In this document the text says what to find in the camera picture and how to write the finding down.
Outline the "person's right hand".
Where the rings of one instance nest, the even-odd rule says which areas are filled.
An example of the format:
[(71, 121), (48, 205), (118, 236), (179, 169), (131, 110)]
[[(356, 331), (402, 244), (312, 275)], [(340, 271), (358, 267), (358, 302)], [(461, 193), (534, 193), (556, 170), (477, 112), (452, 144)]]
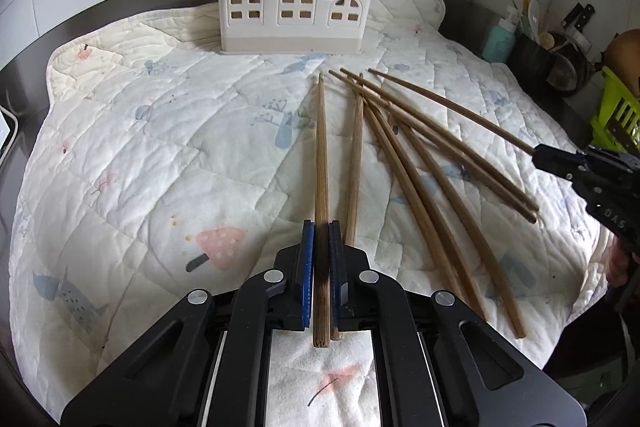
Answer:
[(606, 262), (606, 279), (612, 287), (622, 287), (627, 283), (631, 257), (631, 246), (616, 237)]

